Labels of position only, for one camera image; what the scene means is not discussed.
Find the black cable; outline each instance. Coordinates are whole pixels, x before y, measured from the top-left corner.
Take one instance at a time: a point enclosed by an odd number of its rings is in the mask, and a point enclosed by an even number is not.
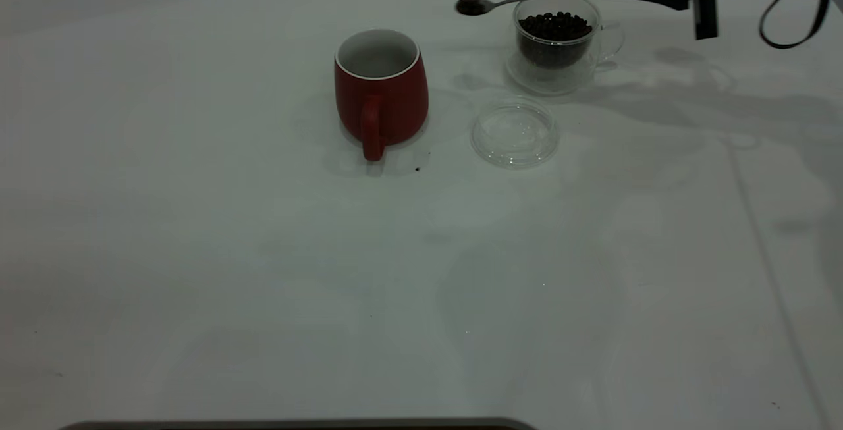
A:
[[[773,0],[773,3],[770,4],[770,7],[767,7],[767,10],[764,11],[764,15],[761,16],[761,22],[758,24],[758,34],[761,35],[761,39],[770,45],[773,48],[777,49],[791,49],[795,46],[799,46],[802,43],[805,43],[807,40],[810,40],[814,34],[819,31],[819,28],[822,27],[823,21],[825,21],[825,13],[828,12],[829,4],[831,0],[819,0],[819,6],[817,7],[817,15],[813,18],[813,25],[811,26],[811,30],[807,33],[807,36],[803,39],[799,40],[796,43],[776,43],[768,39],[767,35],[764,34],[764,21],[767,19],[767,14],[770,13],[770,10],[776,5],[780,0]]]

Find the glass cup handle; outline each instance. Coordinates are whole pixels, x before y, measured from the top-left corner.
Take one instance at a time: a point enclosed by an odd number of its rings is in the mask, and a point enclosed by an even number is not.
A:
[[[606,22],[600,25],[600,61],[607,61],[618,54],[624,45],[626,35],[620,22]]]

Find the glass cup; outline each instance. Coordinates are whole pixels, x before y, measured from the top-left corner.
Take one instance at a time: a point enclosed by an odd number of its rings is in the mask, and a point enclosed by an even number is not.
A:
[[[571,13],[585,19],[593,29],[566,41],[535,37],[521,27],[528,16]],[[597,65],[614,56],[623,46],[619,23],[604,23],[600,10],[588,0],[522,1],[512,11],[515,43],[506,52],[506,70],[522,87],[537,94],[571,93],[594,79]]]

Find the mug rim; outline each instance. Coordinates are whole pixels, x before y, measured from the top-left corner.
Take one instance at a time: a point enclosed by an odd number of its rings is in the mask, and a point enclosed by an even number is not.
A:
[[[416,57],[413,58],[412,63],[410,63],[406,68],[404,68],[400,72],[397,72],[395,74],[391,74],[389,76],[369,77],[369,76],[360,76],[358,74],[350,72],[349,70],[346,69],[346,67],[344,67],[342,65],[342,63],[340,63],[340,50],[342,49],[343,45],[346,45],[346,42],[348,40],[352,39],[352,37],[356,37],[359,34],[367,34],[367,33],[370,33],[370,32],[392,32],[394,34],[400,35],[401,37],[404,37],[404,39],[410,40],[410,43],[413,43],[413,46],[416,48]],[[340,67],[341,70],[343,70],[343,72],[345,72],[349,76],[353,76],[353,77],[356,77],[357,79],[362,79],[362,80],[365,80],[365,81],[383,81],[383,80],[386,80],[386,79],[392,79],[394,77],[401,76],[402,74],[404,74],[406,72],[409,72],[409,70],[412,70],[412,68],[416,65],[416,63],[418,63],[421,55],[422,55],[422,49],[419,48],[419,44],[416,43],[416,41],[413,40],[409,35],[407,35],[403,32],[400,32],[398,30],[395,30],[394,28],[368,28],[366,30],[361,30],[359,32],[356,32],[355,34],[350,34],[349,36],[347,36],[346,39],[343,40],[342,43],[340,43],[340,46],[337,47],[337,51],[334,52],[334,62],[335,62],[335,64],[337,64],[338,67]]]
[[[565,40],[565,41],[554,41],[554,40],[548,40],[548,39],[543,39],[543,38],[537,37],[535,35],[532,35],[532,34],[528,33],[527,30],[524,30],[521,27],[521,23],[518,22],[518,7],[521,7],[521,4],[523,4],[524,2],[529,2],[529,1],[518,2],[518,4],[512,10],[512,19],[515,21],[515,29],[518,29],[519,34],[524,35],[525,37],[527,37],[530,40],[533,40],[535,42],[542,43],[543,45],[553,45],[553,46],[578,45],[579,43],[590,40],[598,32],[598,30],[603,29],[603,14],[600,13],[600,9],[592,1],[590,1],[590,0],[580,0],[580,1],[585,2],[588,6],[590,6],[592,8],[592,10],[594,10],[594,13],[597,14],[597,22],[594,23],[595,27],[593,28],[593,30],[589,34],[582,35],[582,37],[580,37],[578,39]]]

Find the coffee bean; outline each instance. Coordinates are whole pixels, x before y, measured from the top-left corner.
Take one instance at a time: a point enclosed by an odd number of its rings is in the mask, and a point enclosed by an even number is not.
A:
[[[483,15],[487,12],[481,0],[458,0],[456,8],[457,12],[469,16]]]
[[[571,41],[590,34],[593,28],[578,15],[557,12],[528,16],[518,21],[527,34],[548,41]],[[573,65],[585,55],[591,40],[573,45],[549,45],[518,34],[518,49],[522,55],[540,67],[565,68]]]

